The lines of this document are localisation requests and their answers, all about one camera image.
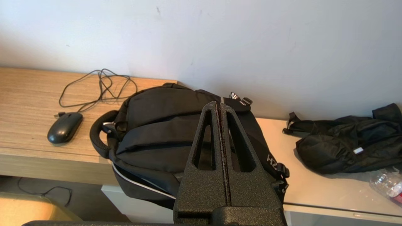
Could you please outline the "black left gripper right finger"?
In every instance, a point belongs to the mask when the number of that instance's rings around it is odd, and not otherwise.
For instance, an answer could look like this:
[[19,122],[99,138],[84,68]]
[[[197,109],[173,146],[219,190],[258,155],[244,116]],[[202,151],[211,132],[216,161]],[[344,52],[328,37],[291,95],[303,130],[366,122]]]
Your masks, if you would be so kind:
[[214,225],[286,226],[283,206],[234,109],[220,104],[219,123],[226,197],[214,209]]

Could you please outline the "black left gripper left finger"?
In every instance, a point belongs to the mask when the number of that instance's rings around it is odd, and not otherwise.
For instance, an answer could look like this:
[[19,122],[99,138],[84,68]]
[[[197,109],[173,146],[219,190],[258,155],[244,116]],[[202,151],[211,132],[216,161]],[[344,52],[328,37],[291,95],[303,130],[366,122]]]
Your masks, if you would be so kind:
[[[206,127],[210,127],[211,170],[198,168]],[[173,210],[175,224],[209,224],[215,209],[227,204],[225,166],[222,156],[217,102],[206,104],[201,112],[184,175]]]

